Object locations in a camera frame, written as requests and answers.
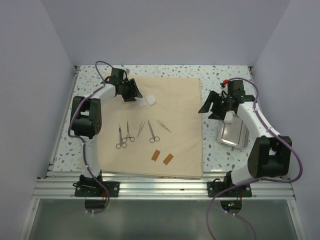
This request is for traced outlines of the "white gauze pad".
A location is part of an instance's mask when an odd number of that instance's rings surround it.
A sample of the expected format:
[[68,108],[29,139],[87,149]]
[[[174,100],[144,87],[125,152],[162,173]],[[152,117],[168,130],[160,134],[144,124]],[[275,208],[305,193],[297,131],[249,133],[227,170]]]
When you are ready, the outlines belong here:
[[146,99],[144,97],[143,98],[137,98],[136,101],[137,101],[138,106],[140,108],[143,108],[143,107],[148,105],[148,103],[147,103],[147,101],[146,101]]
[[224,124],[231,124],[232,122],[233,122],[233,112],[227,111],[224,116],[223,123]]
[[146,102],[147,102],[150,106],[152,106],[152,105],[154,105],[154,104],[156,103],[156,98],[155,98],[154,95],[148,95],[148,96],[145,97],[145,99],[146,99]]

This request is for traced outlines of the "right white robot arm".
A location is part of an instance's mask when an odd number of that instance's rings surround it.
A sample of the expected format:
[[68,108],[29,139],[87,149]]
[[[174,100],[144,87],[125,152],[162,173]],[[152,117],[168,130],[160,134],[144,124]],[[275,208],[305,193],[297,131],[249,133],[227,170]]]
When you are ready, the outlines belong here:
[[232,117],[238,116],[255,137],[246,165],[228,172],[223,179],[223,192],[231,197],[241,190],[240,184],[286,175],[291,158],[291,139],[273,130],[262,114],[258,96],[246,93],[245,81],[236,77],[224,80],[221,92],[212,90],[198,111],[210,113],[209,119],[224,123],[231,123]]

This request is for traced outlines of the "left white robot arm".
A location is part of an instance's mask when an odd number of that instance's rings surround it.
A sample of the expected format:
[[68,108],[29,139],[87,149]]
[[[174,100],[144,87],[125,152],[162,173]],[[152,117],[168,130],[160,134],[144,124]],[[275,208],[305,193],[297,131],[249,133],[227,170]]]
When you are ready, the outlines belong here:
[[136,81],[128,78],[127,72],[112,68],[107,77],[101,78],[101,86],[86,96],[77,95],[72,99],[71,116],[67,134],[79,139],[82,146],[84,170],[80,184],[86,186],[92,196],[103,193],[102,170],[98,160],[98,134],[102,129],[102,105],[121,96],[124,102],[142,98]]

